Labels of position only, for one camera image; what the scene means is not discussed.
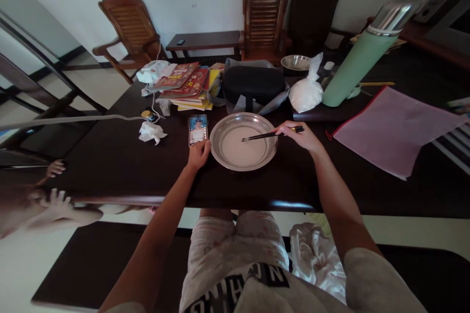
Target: hand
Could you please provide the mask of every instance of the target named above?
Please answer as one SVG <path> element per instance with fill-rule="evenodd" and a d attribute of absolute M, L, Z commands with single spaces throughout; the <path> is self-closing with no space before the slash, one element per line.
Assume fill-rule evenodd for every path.
<path fill-rule="evenodd" d="M 46 176 L 54 178 L 56 174 L 60 175 L 63 171 L 65 171 L 65 166 L 62 159 L 59 159 L 49 165 L 46 171 Z"/>
<path fill-rule="evenodd" d="M 211 141 L 204 139 L 189 147 L 188 166 L 196 171 L 204 166 L 211 151 Z"/>
<path fill-rule="evenodd" d="M 68 212 L 73 210 L 73 204 L 70 203 L 70 197 L 64 199 L 65 191 L 60 191 L 57 195 L 57 188 L 53 188 L 50 192 L 50 201 L 41 199 L 40 205 L 48 208 L 48 211 L 54 213 L 59 218 L 66 215 Z"/>
<path fill-rule="evenodd" d="M 303 126 L 303 132 L 295 132 L 291 130 L 291 127 Z M 285 121 L 280 124 L 277 128 L 273 129 L 272 132 L 276 132 L 276 135 L 281 133 L 286 136 L 291 137 L 297 142 L 298 145 L 307 149 L 311 153 L 317 153 L 324 151 L 322 142 L 313 134 L 312 130 L 308 128 L 305 122 L 294 122 L 294 121 Z"/>

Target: green thermos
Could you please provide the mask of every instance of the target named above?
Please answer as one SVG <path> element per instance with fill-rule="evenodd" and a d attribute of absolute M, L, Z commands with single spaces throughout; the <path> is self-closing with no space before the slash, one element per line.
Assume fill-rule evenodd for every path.
<path fill-rule="evenodd" d="M 391 1 L 361 34 L 323 94 L 323 104 L 337 107 L 397 39 L 419 8 L 418 1 Z"/>

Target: chopsticks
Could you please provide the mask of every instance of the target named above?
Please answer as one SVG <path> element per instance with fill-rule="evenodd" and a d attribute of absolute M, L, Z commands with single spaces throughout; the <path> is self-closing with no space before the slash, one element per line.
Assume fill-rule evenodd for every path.
<path fill-rule="evenodd" d="M 291 130 L 295 131 L 295 132 L 302 132 L 304 130 L 304 127 L 303 126 L 296 126 L 296 127 L 292 127 Z M 246 142 L 246 141 L 249 141 L 249 140 L 253 140 L 253 139 L 261 139 L 261 138 L 267 138 L 267 137 L 274 137 L 276 135 L 276 132 L 270 132 L 270 133 L 266 133 L 266 134 L 258 134 L 256 136 L 251 136 L 251 137 L 247 137 L 247 138 L 242 138 L 241 141 L 242 142 Z"/>

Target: pink cloth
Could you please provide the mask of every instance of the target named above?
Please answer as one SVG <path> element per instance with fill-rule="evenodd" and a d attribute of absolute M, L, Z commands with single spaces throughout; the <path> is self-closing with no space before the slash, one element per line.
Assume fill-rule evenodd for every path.
<path fill-rule="evenodd" d="M 406 180 L 423 145 L 468 120 L 385 87 L 333 136 L 375 166 Z"/>

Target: shorts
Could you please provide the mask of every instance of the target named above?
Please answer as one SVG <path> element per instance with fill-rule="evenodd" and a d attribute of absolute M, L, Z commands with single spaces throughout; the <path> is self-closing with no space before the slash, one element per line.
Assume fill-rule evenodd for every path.
<path fill-rule="evenodd" d="M 236 225 L 219 218 L 199 218 L 192 231 L 188 272 L 200 266 L 214 249 L 230 252 L 238 249 L 249 262 L 262 261 L 289 270 L 281 232 L 267 211 L 247 211 L 238 217 Z"/>

